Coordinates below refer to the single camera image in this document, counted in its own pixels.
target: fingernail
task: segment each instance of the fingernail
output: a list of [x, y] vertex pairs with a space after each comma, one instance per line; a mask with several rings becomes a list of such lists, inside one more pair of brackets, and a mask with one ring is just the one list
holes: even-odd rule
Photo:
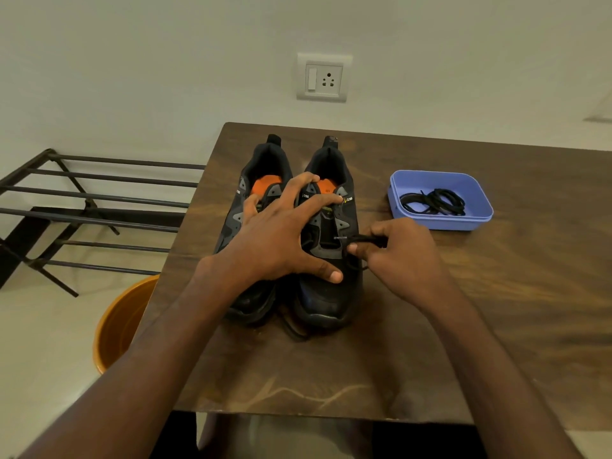
[[340, 283], [342, 281], [342, 272], [334, 270], [332, 275], [329, 276], [329, 281], [332, 283]]

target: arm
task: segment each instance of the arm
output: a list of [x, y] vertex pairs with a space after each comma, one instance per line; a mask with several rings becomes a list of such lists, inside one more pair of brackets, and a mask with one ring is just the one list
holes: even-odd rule
[[340, 282], [339, 270], [300, 247], [309, 218], [342, 201], [317, 195], [294, 208], [302, 186], [317, 180], [308, 172], [294, 178], [259, 214], [251, 196], [232, 242], [200, 261], [179, 299], [21, 457], [148, 456], [219, 320], [243, 290], [288, 273]]
[[581, 458], [555, 415], [461, 292], [426, 227], [410, 219], [375, 223], [388, 246], [353, 244], [349, 253], [422, 311], [444, 345], [492, 458]]

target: shoe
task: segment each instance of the shoe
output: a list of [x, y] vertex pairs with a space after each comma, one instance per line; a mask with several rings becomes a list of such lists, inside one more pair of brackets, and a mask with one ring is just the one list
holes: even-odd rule
[[[262, 195], [257, 206], [257, 210], [261, 211], [280, 197], [285, 185], [293, 177], [287, 155], [280, 143], [280, 137], [269, 135], [266, 143], [255, 147], [253, 157], [240, 173], [236, 195], [225, 218], [214, 254], [224, 249], [240, 231], [242, 206], [251, 193]], [[241, 293], [225, 316], [241, 324], [257, 324], [269, 313], [275, 296], [276, 282], [260, 280]]]
[[342, 282], [335, 284], [314, 275], [297, 276], [293, 311], [303, 323], [320, 329], [337, 329], [357, 313], [363, 291], [361, 261], [346, 254], [347, 239], [359, 233], [353, 178], [335, 137], [325, 137], [323, 148], [312, 156], [306, 171], [321, 177], [302, 189], [297, 203], [316, 193], [336, 193], [342, 204], [326, 206], [302, 230], [302, 249], [331, 262], [342, 271]]

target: white wall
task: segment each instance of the white wall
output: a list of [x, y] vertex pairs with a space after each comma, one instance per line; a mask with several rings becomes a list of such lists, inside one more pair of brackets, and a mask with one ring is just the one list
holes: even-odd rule
[[[46, 147], [205, 163], [226, 121], [607, 150], [612, 125], [583, 119], [612, 89], [610, 6], [1, 0], [0, 167]], [[354, 55], [347, 103], [295, 99], [298, 51]]]

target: switch plate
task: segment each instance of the switch plate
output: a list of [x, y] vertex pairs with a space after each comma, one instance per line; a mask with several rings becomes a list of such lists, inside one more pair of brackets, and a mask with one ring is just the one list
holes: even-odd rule
[[298, 53], [297, 99], [346, 101], [352, 65], [351, 55]]

